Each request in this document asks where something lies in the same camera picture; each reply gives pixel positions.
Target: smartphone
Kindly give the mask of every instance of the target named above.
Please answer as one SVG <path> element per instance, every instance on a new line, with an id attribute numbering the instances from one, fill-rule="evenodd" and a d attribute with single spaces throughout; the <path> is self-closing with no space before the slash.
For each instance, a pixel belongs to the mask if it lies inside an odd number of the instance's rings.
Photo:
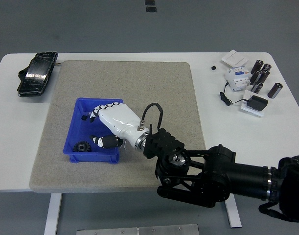
<path id="1" fill-rule="evenodd" d="M 29 66 L 18 74 L 21 83 L 18 96 L 40 96 L 44 93 L 58 57 L 57 52 L 37 53 Z"/>

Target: black cable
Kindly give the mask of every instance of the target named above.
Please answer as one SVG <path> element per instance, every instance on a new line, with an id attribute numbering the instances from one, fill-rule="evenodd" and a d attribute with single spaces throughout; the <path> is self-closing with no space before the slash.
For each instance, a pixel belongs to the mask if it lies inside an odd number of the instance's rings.
<path id="1" fill-rule="evenodd" d="M 145 115 L 146 115 L 148 109 L 149 109 L 150 107 L 152 107 L 152 106 L 156 106 L 156 107 L 158 108 L 159 112 L 160 112 L 159 120 L 158 120 L 158 124 L 157 124 L 157 130 L 159 130 L 159 129 L 160 129 L 160 126 L 161 126 L 161 122 L 162 122 L 162 116 L 163 116 L 163 110 L 162 110 L 162 107 L 160 106 L 160 104 L 158 104 L 158 103 L 151 103 L 150 105 L 148 105 L 148 106 L 146 107 L 146 109 L 144 110 L 144 112 L 143 112 L 143 116 L 141 117 L 141 119 L 142 119 L 142 120 L 145 120 Z M 150 134 L 152 134 L 152 126 L 153 126 L 153 125 L 150 124 L 150 127 L 149 127 Z"/>
<path id="2" fill-rule="evenodd" d="M 226 87 L 227 87 L 228 84 L 229 84 L 229 83 L 227 82 L 227 83 L 225 84 L 225 86 L 224 86 L 224 90 L 223 90 L 223 92 L 220 92 L 221 100 L 222 100 L 223 102 L 225 102 L 225 104 L 226 104 L 227 106 L 230 106 L 231 104 L 235 104 L 235 103 L 237 103 L 237 102 L 239 102 L 239 101 L 242 101 L 242 100 L 248 102 L 247 99 L 240 99 L 240 100 L 238 100 L 238 101 L 236 101 L 236 102 L 232 102 L 230 99 L 228 99 L 228 98 L 226 97 L 226 95 L 225 95 Z"/>

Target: gear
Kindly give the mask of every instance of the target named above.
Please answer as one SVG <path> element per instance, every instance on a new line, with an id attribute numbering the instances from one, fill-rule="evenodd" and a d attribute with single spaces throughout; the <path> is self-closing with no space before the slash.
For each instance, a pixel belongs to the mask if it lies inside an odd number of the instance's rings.
<path id="1" fill-rule="evenodd" d="M 80 141 L 73 147 L 73 152 L 91 152 L 92 147 L 87 141 Z"/>

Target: black power adapter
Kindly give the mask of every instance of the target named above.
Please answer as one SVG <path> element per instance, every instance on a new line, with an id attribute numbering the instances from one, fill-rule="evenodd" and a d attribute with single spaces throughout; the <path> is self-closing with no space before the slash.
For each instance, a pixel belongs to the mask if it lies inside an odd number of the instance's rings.
<path id="1" fill-rule="evenodd" d="M 252 109 L 255 109 L 257 111 L 262 111 L 268 104 L 268 101 L 264 98 L 261 98 L 261 97 L 258 97 L 256 95 L 253 95 L 252 97 L 250 97 L 250 99 L 240 99 L 236 102 L 232 102 L 230 99 L 228 99 L 225 95 L 225 91 L 226 91 L 226 87 L 229 83 L 227 82 L 224 86 L 224 90 L 223 92 L 220 92 L 220 97 L 221 97 L 221 100 L 223 102 L 225 102 L 225 104 L 227 106 L 230 106 L 231 104 L 235 104 L 239 101 L 246 101 L 247 102 L 247 106 L 248 107 L 251 107 Z"/>
<path id="2" fill-rule="evenodd" d="M 253 95 L 247 101 L 247 106 L 249 106 L 252 109 L 255 109 L 257 111 L 263 110 L 267 106 L 267 104 L 268 104 L 268 101 L 266 99 L 258 97 L 256 95 Z"/>

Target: gray felt mat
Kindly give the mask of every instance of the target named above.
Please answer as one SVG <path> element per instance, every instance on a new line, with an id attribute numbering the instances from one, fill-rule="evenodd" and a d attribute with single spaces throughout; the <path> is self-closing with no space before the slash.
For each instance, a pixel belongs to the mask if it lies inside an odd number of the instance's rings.
<path id="1" fill-rule="evenodd" d="M 150 103 L 164 111 L 161 127 L 186 149 L 205 149 L 188 63 L 65 61 L 59 73 L 34 162 L 30 188 L 35 192 L 110 192 L 156 188 L 156 159 L 146 159 L 129 143 L 118 164 L 70 163 L 63 154 L 78 97 L 121 98 L 139 117 Z M 157 126 L 158 110 L 145 125 Z"/>

